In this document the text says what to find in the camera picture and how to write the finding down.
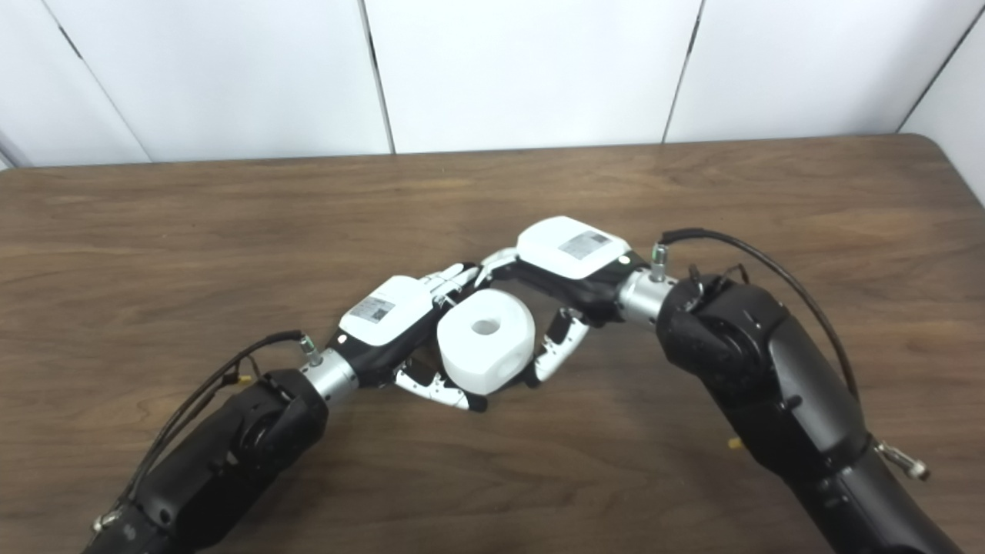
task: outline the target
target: white wall panel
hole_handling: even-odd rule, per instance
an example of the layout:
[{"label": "white wall panel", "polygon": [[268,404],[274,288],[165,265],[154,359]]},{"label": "white wall panel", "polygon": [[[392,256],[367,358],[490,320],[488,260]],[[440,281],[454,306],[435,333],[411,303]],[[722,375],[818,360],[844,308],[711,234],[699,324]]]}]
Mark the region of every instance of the white wall panel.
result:
[{"label": "white wall panel", "polygon": [[388,153],[358,0],[47,0],[155,161]]},{"label": "white wall panel", "polygon": [[397,152],[659,142],[699,0],[366,0]]},{"label": "white wall panel", "polygon": [[982,0],[707,0],[668,142],[894,132]]},{"label": "white wall panel", "polygon": [[985,203],[985,20],[979,20],[903,125],[936,141]]},{"label": "white wall panel", "polygon": [[21,166],[148,161],[40,0],[0,3],[0,150]]}]

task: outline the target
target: black cable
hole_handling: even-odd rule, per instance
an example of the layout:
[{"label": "black cable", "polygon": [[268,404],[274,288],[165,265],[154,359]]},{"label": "black cable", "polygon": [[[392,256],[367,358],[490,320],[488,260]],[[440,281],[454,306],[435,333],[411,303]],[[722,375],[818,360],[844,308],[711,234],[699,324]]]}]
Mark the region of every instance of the black cable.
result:
[{"label": "black cable", "polygon": [[238,354],[230,358],[228,362],[226,362],[220,368],[215,370],[207,379],[205,379],[205,381],[202,382],[202,384],[200,384],[199,387],[196,388],[195,391],[192,392],[188,396],[188,398],[186,398],[185,401],[181,403],[180,406],[178,406],[178,409],[176,409],[174,413],[171,414],[171,417],[167,419],[167,422],[164,423],[164,426],[161,428],[161,430],[158,432],[158,435],[154,438],[154,441],[151,443],[151,447],[148,449],[147,454],[144,456],[144,459],[142,459],[141,462],[137,465],[136,471],[134,471],[134,474],[130,478],[130,481],[127,483],[126,487],[124,487],[123,493],[120,495],[119,500],[117,501],[117,505],[123,500],[125,500],[127,497],[129,497],[131,492],[136,491],[136,486],[143,479],[144,475],[147,474],[147,472],[151,469],[151,467],[154,465],[154,462],[157,461],[158,457],[161,455],[161,452],[164,450],[164,446],[166,446],[165,441],[168,439],[168,437],[173,438],[172,431],[174,430],[175,426],[178,425],[181,416],[184,415],[186,411],[188,411],[188,408],[191,407],[191,405],[195,403],[195,401],[198,398],[200,398],[203,394],[206,393],[206,391],[209,389],[210,386],[212,386],[216,381],[221,379],[222,376],[230,369],[232,369],[233,367],[237,367],[238,364],[242,362],[243,359],[249,358],[250,354],[252,354],[253,352],[265,346],[269,346],[271,344],[275,344],[278,342],[285,342],[285,341],[297,342],[303,336],[304,334],[299,330],[282,331],[279,333],[268,335],[263,339],[251,344],[250,346],[240,351]]},{"label": "black cable", "polygon": [[146,468],[143,468],[143,470],[138,470],[138,473],[135,474],[135,478],[133,479],[133,487],[132,487],[134,491],[140,489],[140,484],[144,481],[144,478],[147,477],[147,474],[150,473],[151,469],[154,467],[153,466],[154,461],[157,461],[157,459],[161,457],[161,454],[163,454],[164,451],[167,450],[167,446],[170,445],[174,441],[174,439],[176,439],[177,436],[181,434],[182,431],[184,431],[184,428],[187,427],[188,424],[192,422],[192,420],[198,417],[198,414],[202,413],[202,410],[204,410],[205,407],[208,406],[210,402],[212,402],[212,399],[216,397],[216,392],[218,392],[220,388],[223,388],[224,386],[229,386],[230,384],[231,381],[227,382],[226,380],[222,380],[213,384],[212,388],[208,389],[205,392],[205,394],[199,399],[198,404],[195,404],[195,407],[193,407],[190,412],[185,414],[185,417],[180,422],[178,422],[177,425],[174,426],[174,429],[171,430],[171,432],[167,435],[167,437],[165,437],[164,440],[161,441],[161,443],[158,444],[156,448],[148,451],[148,454],[150,455],[152,461],[150,464],[146,466]]},{"label": "black cable", "polygon": [[845,352],[844,345],[841,344],[841,339],[838,338],[838,333],[834,331],[834,327],[831,322],[828,321],[827,316],[815,302],[811,294],[807,292],[807,289],[800,284],[799,281],[786,269],[783,268],[779,263],[773,261],[772,258],[767,256],[765,253],[752,246],[747,242],[740,241],[735,237],[726,235],[724,233],[718,233],[717,231],[708,231],[706,229],[678,229],[676,231],[668,231],[664,233],[663,237],[660,239],[660,244],[671,244],[678,241],[687,241],[690,239],[712,239],[714,241],[724,242],[725,244],[731,245],[739,250],[745,252],[746,254],[754,257],[760,263],[768,267],[773,273],[780,276],[781,279],[786,281],[787,285],[797,293],[797,296],[804,301],[804,304],[811,310],[814,317],[821,324],[821,328],[824,329],[824,334],[827,335],[827,339],[831,342],[831,347],[834,348],[834,354],[838,357],[838,364],[841,366],[841,373],[845,377],[845,386],[848,387],[848,392],[855,397],[855,400],[861,404],[861,399],[859,398],[858,383],[855,382],[855,372],[852,370],[851,362],[848,360],[848,354]]},{"label": "black cable", "polygon": [[249,360],[249,364],[253,368],[253,377],[258,381],[263,379],[263,376],[260,375],[260,366],[256,365],[256,360],[254,360],[252,356],[246,356],[246,359]]}]

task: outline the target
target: wood grain surface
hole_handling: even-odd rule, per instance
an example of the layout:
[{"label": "wood grain surface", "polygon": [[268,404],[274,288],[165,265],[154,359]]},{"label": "wood grain surface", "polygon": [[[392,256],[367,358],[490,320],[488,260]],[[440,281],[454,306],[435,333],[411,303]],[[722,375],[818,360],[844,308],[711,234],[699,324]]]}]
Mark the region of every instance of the wood grain surface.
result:
[{"label": "wood grain surface", "polygon": [[[0,173],[0,552],[81,550],[239,348],[324,339],[390,275],[556,214],[641,252],[704,226],[773,254],[842,334],[870,428],[934,469],[907,489],[967,552],[985,542],[985,213],[936,146],[883,136]],[[821,337],[736,251],[672,256],[748,262]],[[652,336],[611,326],[484,415],[360,391],[213,552],[827,552],[731,436]]]}]

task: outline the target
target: black joint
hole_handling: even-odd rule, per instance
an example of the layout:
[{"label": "black joint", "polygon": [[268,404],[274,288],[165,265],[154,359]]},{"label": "black joint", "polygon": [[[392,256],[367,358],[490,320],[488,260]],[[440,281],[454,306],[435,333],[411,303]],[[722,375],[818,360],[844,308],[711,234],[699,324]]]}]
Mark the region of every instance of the black joint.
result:
[{"label": "black joint", "polygon": [[522,377],[523,382],[527,385],[528,388],[537,388],[538,386],[541,385],[542,381],[537,379],[536,358],[534,358],[534,360],[531,360],[530,363],[527,364],[526,368],[523,368],[523,371],[520,372],[520,376]]},{"label": "black joint", "polygon": [[487,283],[490,281],[509,280],[513,276],[513,264],[500,265],[491,271],[490,274],[492,275],[492,279],[487,280]]},{"label": "black joint", "polygon": [[411,378],[412,381],[416,382],[420,386],[428,386],[434,381],[434,376],[437,374],[433,368],[430,368],[426,364],[418,362],[414,358],[407,360],[403,369],[404,375]]},{"label": "black joint", "polygon": [[469,411],[484,413],[489,408],[489,400],[485,396],[479,396],[471,392],[465,392],[465,399],[469,402]]},{"label": "black joint", "polygon": [[559,310],[558,314],[551,321],[548,332],[545,333],[548,339],[555,344],[564,342],[564,337],[567,336],[568,330],[571,328],[571,320],[572,317],[568,311]]},{"label": "black joint", "polygon": [[791,411],[803,403],[804,403],[804,398],[801,397],[800,394],[794,394],[793,396],[784,400],[783,403],[781,404],[781,407],[784,410]]}]

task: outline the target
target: metal connector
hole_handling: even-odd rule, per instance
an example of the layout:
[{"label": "metal connector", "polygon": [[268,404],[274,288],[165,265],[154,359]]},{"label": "metal connector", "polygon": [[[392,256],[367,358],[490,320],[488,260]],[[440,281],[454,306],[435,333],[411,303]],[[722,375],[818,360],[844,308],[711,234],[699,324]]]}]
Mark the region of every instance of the metal connector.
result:
[{"label": "metal connector", "polygon": [[876,443],[876,451],[883,455],[886,461],[893,463],[903,470],[910,479],[926,481],[930,478],[930,467],[919,459],[912,457],[903,450],[891,447],[884,441]]},{"label": "metal connector", "polygon": [[300,345],[301,352],[303,352],[304,356],[308,359],[309,367],[313,368],[315,366],[321,365],[321,361],[322,361],[321,353],[318,352],[318,347],[314,345],[314,342],[311,340],[311,337],[304,335],[297,342],[297,344]]},{"label": "metal connector", "polygon": [[667,279],[667,247],[657,242],[653,245],[653,256],[650,262],[650,280],[663,283]]},{"label": "metal connector", "polygon": [[116,520],[119,519],[119,517],[120,517],[119,510],[113,510],[108,514],[103,514],[102,516],[99,516],[98,518],[96,518],[95,521],[93,521],[93,533],[96,534],[101,533],[104,529],[106,529],[110,525],[113,525],[116,522]]}]

